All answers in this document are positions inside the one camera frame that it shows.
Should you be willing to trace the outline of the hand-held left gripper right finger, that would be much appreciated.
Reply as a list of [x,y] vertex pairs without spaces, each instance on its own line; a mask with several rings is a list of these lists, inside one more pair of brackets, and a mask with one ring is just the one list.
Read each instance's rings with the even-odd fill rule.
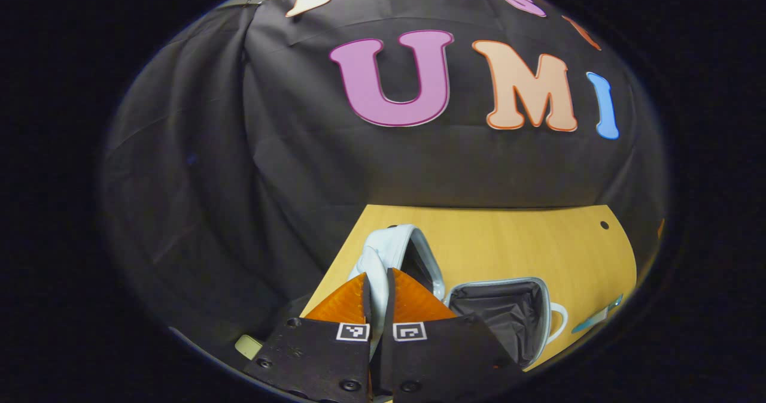
[[458,316],[410,275],[387,272],[380,390],[395,402],[490,402],[521,368],[475,314]]

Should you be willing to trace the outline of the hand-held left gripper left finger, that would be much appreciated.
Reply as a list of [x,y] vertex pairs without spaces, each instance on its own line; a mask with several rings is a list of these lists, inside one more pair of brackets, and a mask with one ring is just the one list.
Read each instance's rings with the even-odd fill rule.
[[244,372],[309,401],[371,401],[369,286],[362,273],[305,316],[284,319]]

